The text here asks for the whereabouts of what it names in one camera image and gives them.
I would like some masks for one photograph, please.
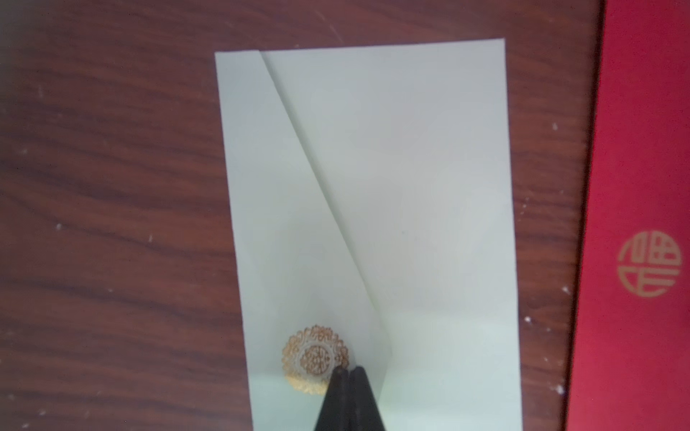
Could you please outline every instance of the wooden table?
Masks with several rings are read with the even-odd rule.
[[[0,428],[251,429],[214,51],[504,37],[524,428],[561,430],[600,14],[2,2]]]

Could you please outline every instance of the red envelope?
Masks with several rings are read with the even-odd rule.
[[[606,3],[567,430],[690,430],[690,2]]]

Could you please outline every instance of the folded paper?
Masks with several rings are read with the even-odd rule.
[[[352,345],[351,365],[381,379],[389,429],[521,430],[504,42],[230,52],[216,61],[255,429],[286,429],[282,413],[258,409],[257,398],[268,398],[253,384],[262,379],[252,365],[257,349],[268,343],[261,330],[319,325]],[[293,177],[301,182],[289,196],[273,190]],[[259,200],[252,189],[264,186],[270,194]],[[290,223],[267,230],[286,210]],[[328,232],[314,230],[325,225]],[[271,252],[276,241],[311,246],[293,247],[303,256],[295,261]],[[369,305],[337,303],[339,289],[311,282],[314,272],[344,271],[320,260],[334,245],[352,272],[340,288]],[[297,278],[280,284],[278,274],[298,263]],[[270,284],[248,279],[274,274]],[[274,303],[273,290],[303,295],[296,285],[319,290],[332,307],[316,316],[302,297],[286,310],[312,320],[338,307],[351,319],[362,315],[359,328],[371,325],[372,342],[350,341],[352,321],[294,328],[256,315],[269,306],[262,301]],[[390,361],[386,342],[374,341],[387,338],[370,313],[390,338]]]

